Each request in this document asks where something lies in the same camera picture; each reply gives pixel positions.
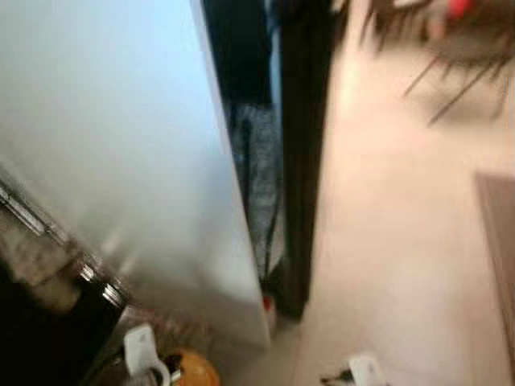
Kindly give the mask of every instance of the tiled floor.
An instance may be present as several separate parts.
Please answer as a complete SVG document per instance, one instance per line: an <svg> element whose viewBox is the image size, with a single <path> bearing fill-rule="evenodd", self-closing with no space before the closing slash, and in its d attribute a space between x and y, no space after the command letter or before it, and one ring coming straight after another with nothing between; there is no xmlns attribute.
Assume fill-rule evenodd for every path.
<svg viewBox="0 0 515 386"><path fill-rule="evenodd" d="M427 56L359 50L365 3L333 66L311 302L229 383L314 386L371 351L392 386L510 385L473 175L515 173L514 103L491 121L483 84L428 127L461 77L437 71L402 99Z"/></svg>

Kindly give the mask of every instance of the red object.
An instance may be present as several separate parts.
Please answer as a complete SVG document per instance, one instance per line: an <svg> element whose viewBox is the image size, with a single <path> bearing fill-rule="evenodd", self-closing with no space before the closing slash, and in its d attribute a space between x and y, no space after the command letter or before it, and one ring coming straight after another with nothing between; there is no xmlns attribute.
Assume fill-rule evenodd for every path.
<svg viewBox="0 0 515 386"><path fill-rule="evenodd" d="M269 296L263 297L263 306L265 306L266 312L270 311L272 308L272 299Z"/></svg>
<svg viewBox="0 0 515 386"><path fill-rule="evenodd" d="M449 0L449 13L453 18L461 18L472 6L472 0Z"/></svg>

